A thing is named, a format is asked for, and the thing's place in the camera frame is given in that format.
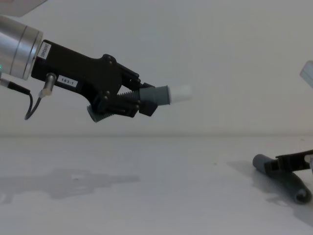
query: white label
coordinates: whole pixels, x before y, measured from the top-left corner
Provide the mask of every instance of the white label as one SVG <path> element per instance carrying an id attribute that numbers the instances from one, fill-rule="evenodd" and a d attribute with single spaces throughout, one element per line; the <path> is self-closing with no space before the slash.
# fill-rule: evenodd
<path id="1" fill-rule="evenodd" d="M 64 83 L 66 85 L 69 85 L 71 87 L 77 87 L 77 84 L 78 84 L 78 81 L 70 79 L 68 77 L 61 76 L 61 75 L 59 76 L 57 81 Z"/>
<path id="2" fill-rule="evenodd" d="M 44 60 L 47 59 L 49 52 L 50 52 L 51 45 L 49 43 L 43 42 L 41 48 L 38 53 L 38 57 L 43 58 Z"/>

